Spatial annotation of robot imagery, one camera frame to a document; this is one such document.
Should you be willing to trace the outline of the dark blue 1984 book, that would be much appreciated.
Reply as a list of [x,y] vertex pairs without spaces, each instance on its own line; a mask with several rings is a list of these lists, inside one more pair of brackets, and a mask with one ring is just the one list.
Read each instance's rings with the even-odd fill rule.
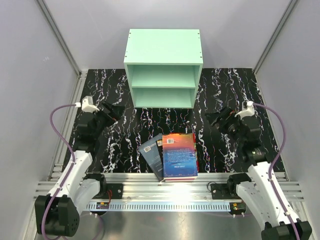
[[149,139],[138,147],[139,152],[155,174],[159,182],[163,181],[163,161],[161,161],[157,140],[162,140],[162,134],[158,134],[155,137]]

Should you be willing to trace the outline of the blue orange sunset book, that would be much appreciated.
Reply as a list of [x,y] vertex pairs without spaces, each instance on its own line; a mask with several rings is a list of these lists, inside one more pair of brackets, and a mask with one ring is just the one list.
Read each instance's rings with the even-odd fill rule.
[[189,182],[198,177],[197,150],[193,133],[162,136],[163,179],[166,182]]

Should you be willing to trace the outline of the black back-cover book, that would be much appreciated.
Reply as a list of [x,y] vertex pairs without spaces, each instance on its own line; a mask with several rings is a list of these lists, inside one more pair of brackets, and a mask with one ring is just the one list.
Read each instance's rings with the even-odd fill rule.
[[161,139],[157,140],[156,144],[157,144],[157,149],[158,149],[160,159],[163,162],[163,141]]

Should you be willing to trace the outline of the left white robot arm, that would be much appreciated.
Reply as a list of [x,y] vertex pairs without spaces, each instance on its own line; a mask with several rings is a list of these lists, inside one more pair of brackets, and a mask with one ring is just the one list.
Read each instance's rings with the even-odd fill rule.
[[102,173],[87,173],[87,169],[99,149],[100,135],[121,119],[125,107],[108,102],[98,107],[90,97],[69,107],[80,108],[83,112],[78,123],[77,142],[67,146],[70,160],[57,183],[34,202],[37,233],[46,240],[73,237],[82,212],[93,198],[118,199],[123,189],[122,184],[108,184]]

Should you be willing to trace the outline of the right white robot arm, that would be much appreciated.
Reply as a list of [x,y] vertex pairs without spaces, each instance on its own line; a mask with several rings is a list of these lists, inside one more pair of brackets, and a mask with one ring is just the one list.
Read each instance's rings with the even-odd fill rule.
[[240,112],[224,107],[205,114],[211,127],[238,143],[239,157],[248,164],[247,172],[228,177],[226,192],[248,206],[259,223],[263,240],[308,240],[312,227],[300,219],[281,189],[274,164],[262,149],[261,128],[254,115],[255,108],[249,105]]

